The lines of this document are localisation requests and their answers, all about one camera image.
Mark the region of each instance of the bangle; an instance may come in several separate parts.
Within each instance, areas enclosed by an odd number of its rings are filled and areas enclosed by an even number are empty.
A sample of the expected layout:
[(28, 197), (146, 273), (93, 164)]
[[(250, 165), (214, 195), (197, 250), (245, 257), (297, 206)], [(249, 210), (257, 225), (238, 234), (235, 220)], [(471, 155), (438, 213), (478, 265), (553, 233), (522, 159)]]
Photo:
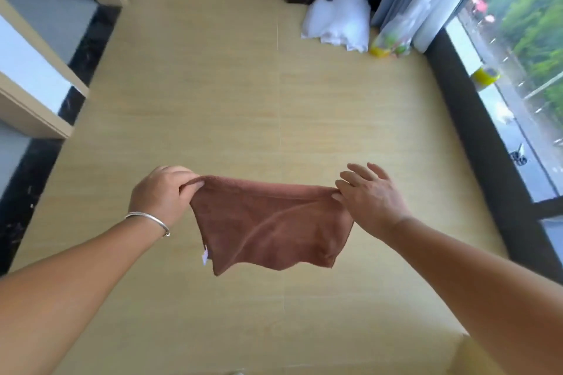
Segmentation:
[(129, 212), (127, 215), (125, 215), (124, 219), (127, 219), (131, 216), (143, 216), (145, 218), (153, 220), (154, 222), (156, 222), (158, 225), (160, 225), (165, 230), (164, 235), (166, 237), (170, 237), (170, 229), (168, 227), (166, 227), (166, 224), (164, 222), (160, 221), (156, 216), (152, 216), (152, 215), (149, 215), (148, 213), (144, 213), (144, 212)]

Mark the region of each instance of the forearm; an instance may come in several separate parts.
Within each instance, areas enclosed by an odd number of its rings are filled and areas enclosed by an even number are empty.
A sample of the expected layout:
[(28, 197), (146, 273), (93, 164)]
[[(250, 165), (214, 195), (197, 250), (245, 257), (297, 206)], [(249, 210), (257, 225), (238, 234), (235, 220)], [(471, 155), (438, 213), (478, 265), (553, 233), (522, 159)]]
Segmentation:
[(150, 220), (129, 218), (0, 280), (3, 370), (50, 373), (119, 279), (162, 233)]
[(428, 281), (508, 375), (562, 367), (559, 285), (416, 220), (401, 222), (384, 241)]

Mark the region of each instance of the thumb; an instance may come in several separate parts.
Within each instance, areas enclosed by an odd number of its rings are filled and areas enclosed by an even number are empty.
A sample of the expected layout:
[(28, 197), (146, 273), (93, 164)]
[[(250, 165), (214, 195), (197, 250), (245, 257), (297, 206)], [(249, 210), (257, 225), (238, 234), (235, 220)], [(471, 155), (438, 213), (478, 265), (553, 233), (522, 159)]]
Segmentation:
[(194, 196), (197, 191), (205, 185), (204, 181), (196, 182), (195, 184), (187, 185), (186, 187), (182, 188), (179, 192), (179, 196), (183, 200), (191, 201), (192, 197)]

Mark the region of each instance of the towel label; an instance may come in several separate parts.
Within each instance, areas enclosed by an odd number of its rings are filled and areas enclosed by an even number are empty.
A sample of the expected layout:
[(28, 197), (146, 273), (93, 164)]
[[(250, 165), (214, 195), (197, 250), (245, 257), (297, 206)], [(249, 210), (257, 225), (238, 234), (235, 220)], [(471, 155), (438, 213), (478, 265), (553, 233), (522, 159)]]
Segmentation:
[(203, 252), (203, 255), (201, 255), (201, 260), (203, 261), (203, 265), (207, 264), (208, 257), (209, 257), (209, 252), (207, 251), (207, 246), (206, 246), (206, 250)]

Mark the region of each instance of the microfiber towel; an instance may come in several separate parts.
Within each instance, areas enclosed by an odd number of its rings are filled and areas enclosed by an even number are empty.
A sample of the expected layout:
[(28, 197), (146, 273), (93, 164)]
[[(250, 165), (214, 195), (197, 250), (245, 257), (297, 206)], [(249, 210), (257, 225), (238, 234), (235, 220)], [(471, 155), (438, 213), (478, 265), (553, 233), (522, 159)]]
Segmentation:
[(191, 200), (213, 273), (237, 262), (285, 270), (298, 262), (331, 268), (354, 223), (337, 189), (203, 176)]

